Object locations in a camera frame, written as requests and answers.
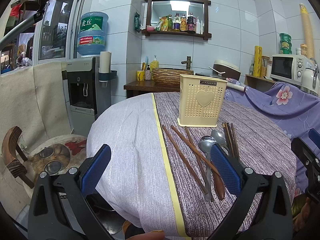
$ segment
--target purple cloth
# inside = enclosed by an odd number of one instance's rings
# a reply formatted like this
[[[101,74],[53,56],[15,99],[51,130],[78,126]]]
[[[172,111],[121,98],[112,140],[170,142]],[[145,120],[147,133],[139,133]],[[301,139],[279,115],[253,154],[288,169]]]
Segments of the purple cloth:
[[[320,132],[320,98],[283,82],[277,82],[264,93],[249,86],[246,86],[245,92],[228,88],[224,98],[267,116],[286,133],[290,140],[300,137],[320,157],[320,150],[308,136],[311,128]],[[297,158],[296,187],[302,192],[308,186],[305,171],[306,168]]]

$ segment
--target heart emblem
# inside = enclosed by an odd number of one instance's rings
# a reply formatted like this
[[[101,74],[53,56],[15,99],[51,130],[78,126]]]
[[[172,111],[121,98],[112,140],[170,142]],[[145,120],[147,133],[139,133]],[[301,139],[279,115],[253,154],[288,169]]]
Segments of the heart emblem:
[[[205,92],[203,90],[199,90],[196,94],[196,99],[202,107],[205,107],[208,104],[210,104],[213,98],[214,94],[212,91]]]

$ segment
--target screw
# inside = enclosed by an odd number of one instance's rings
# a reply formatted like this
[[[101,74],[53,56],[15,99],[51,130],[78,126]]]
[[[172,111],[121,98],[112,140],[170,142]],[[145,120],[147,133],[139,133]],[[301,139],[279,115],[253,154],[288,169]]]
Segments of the screw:
[[[253,169],[251,169],[250,167],[246,167],[244,169],[244,172],[247,173],[247,174],[252,174],[253,173]]]
[[[275,172],[275,176],[276,176],[277,178],[281,178],[282,174],[281,174],[279,171],[276,171],[276,172]]]
[[[40,178],[44,178],[45,176],[47,176],[47,173],[45,171],[40,173]]]
[[[76,167],[72,167],[69,169],[70,174],[75,174],[77,171],[78,171],[78,169]]]

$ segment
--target green container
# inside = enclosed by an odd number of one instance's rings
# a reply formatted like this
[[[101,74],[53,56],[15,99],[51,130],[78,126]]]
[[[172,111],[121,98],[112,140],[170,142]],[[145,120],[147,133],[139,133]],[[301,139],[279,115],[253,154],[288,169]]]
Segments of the green container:
[[[280,41],[280,47],[281,49],[289,49],[291,50],[292,43],[288,41]]]
[[[292,51],[290,49],[280,49],[280,54],[292,54]]]
[[[280,42],[281,41],[291,42],[291,36],[289,34],[280,33],[279,36],[280,36]]]

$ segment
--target blue gripper pad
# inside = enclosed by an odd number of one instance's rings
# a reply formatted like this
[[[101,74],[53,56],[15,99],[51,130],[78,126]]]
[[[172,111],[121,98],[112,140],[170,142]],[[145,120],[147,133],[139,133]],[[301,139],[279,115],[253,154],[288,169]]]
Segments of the blue gripper pad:
[[[211,161],[220,173],[230,194],[238,197],[241,193],[241,179],[222,151],[216,144],[212,145],[210,151]]]
[[[309,130],[309,138],[320,149],[320,134],[315,129]]]
[[[102,149],[97,152],[97,157],[91,163],[87,172],[81,179],[81,194],[86,197],[92,194],[98,184],[102,174],[111,160],[111,149],[108,145],[104,145]]]

